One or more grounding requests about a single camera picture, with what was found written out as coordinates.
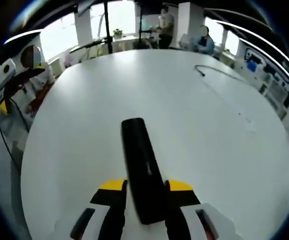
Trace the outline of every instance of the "computer monitor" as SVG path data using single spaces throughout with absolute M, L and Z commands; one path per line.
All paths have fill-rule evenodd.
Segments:
M 255 55 L 251 54 L 251 56 L 249 57 L 248 61 L 253 61 L 256 64 L 260 64 L 261 63 L 261 59 L 256 57 Z
M 265 72 L 268 73 L 268 74 L 272 74 L 273 76 L 274 76 L 275 73 L 276 73 L 276 70 L 275 70 L 270 64 L 267 64 L 267 65 L 263 68 L 263 71 L 265 71 Z

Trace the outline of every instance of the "window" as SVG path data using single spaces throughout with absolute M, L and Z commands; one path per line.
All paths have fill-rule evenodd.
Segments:
M 115 29 L 122 30 L 123 34 L 134 34 L 136 32 L 136 13 L 135 3 L 133 1 L 108 2 L 108 18 L 111 35 L 114 34 L 113 31 Z M 107 36 L 103 3 L 93 5 L 90 8 L 90 21 L 93 39 Z
M 46 26 L 40 33 L 40 41 L 46 61 L 78 45 L 74 13 L 70 13 Z
M 209 28 L 209 35 L 214 44 L 220 46 L 223 40 L 224 27 L 209 17 L 205 18 L 204 25 Z
M 233 34 L 232 31 L 228 31 L 224 48 L 229 49 L 231 54 L 237 55 L 238 45 L 239 45 L 239 37 Z

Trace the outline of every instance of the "man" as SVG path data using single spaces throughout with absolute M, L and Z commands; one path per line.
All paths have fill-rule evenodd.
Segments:
M 159 16 L 159 48 L 168 49 L 173 40 L 175 18 L 169 13 L 169 8 L 163 6 L 161 9 L 161 16 Z
M 196 53 L 212 56 L 215 50 L 215 43 L 209 35 L 209 28 L 202 25 L 200 36 L 192 38 L 192 50 Z
M 30 45 L 26 47 L 21 53 L 20 62 L 24 68 L 33 67 L 36 48 L 36 46 Z M 31 112 L 36 112 L 39 109 L 44 98 L 46 97 L 47 93 L 49 92 L 56 80 L 47 62 L 42 61 L 40 65 L 44 67 L 44 72 L 30 78 L 29 82 L 25 85 L 26 95 L 31 94 L 31 97 L 33 99 L 29 104 Z

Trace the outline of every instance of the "white table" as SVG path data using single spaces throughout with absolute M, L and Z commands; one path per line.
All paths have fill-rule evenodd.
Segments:
M 121 122 L 141 117 L 164 178 L 194 187 L 232 219 L 245 240 L 264 240 L 289 211 L 289 137 L 253 87 L 194 65 L 240 77 L 207 55 L 131 50 L 64 71 L 28 136 L 21 176 L 24 215 L 33 240 L 46 239 L 65 212 L 88 203 L 99 185 L 126 177 Z

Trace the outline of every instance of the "black pole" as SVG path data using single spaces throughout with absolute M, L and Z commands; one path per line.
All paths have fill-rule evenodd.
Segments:
M 104 19 L 105 19 L 105 29 L 106 29 L 106 37 L 107 37 L 107 44 L 108 44 L 108 52 L 109 54 L 113 53 L 113 39 L 110 35 L 109 31 L 109 18 L 108 18 L 108 0 L 103 1 L 104 6 Z
M 139 44 L 138 46 L 140 46 L 141 44 L 141 34 L 143 32 L 143 7 L 141 6 L 141 3 L 139 3 L 139 6 L 140 6 L 140 27 L 139 27 Z

